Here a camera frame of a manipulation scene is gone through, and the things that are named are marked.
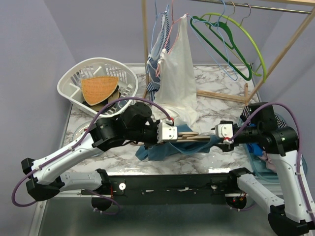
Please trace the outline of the teal blue tank top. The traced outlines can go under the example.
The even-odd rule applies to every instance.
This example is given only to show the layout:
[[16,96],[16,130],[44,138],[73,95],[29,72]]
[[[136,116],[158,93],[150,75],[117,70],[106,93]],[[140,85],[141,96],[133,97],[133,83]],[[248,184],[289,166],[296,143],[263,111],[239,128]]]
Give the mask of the teal blue tank top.
[[216,135],[210,135],[208,142],[176,142],[176,143],[165,143],[162,145],[154,145],[147,149],[144,146],[135,153],[135,156],[143,161],[148,158],[149,161],[162,161],[166,157],[174,154],[192,155],[195,153],[209,153],[211,147],[218,144],[220,138]]

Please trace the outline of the beige wooden hanger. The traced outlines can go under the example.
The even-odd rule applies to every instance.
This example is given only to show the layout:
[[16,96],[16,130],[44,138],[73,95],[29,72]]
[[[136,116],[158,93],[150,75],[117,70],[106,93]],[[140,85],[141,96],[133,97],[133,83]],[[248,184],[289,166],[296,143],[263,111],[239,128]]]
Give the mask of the beige wooden hanger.
[[208,142],[210,136],[200,135],[198,132],[178,132],[177,142]]

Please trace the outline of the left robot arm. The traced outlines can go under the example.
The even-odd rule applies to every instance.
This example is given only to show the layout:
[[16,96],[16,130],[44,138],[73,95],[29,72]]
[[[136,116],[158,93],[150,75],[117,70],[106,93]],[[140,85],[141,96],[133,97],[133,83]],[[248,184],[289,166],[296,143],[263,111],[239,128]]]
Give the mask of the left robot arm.
[[28,176],[28,194],[36,201],[48,200],[60,192],[75,189],[104,194],[109,189],[105,171],[96,170],[78,176],[68,170],[85,159],[121,147],[125,141],[154,145],[158,141],[159,120],[152,111],[137,102],[110,118],[100,118],[73,142],[41,159],[26,158],[22,170]]

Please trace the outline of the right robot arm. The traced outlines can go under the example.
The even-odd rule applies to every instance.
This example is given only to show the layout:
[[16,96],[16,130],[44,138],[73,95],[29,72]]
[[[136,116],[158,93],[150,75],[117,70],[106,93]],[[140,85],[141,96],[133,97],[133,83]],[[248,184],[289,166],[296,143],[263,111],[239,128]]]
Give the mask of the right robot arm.
[[301,236],[315,229],[315,202],[302,164],[302,141],[299,128],[279,128],[274,103],[250,104],[250,116],[241,127],[221,121],[214,127],[223,151],[236,144],[257,143],[265,149],[276,168],[283,196],[280,198],[256,180],[246,168],[229,172],[227,189],[248,194],[268,216],[278,236]]

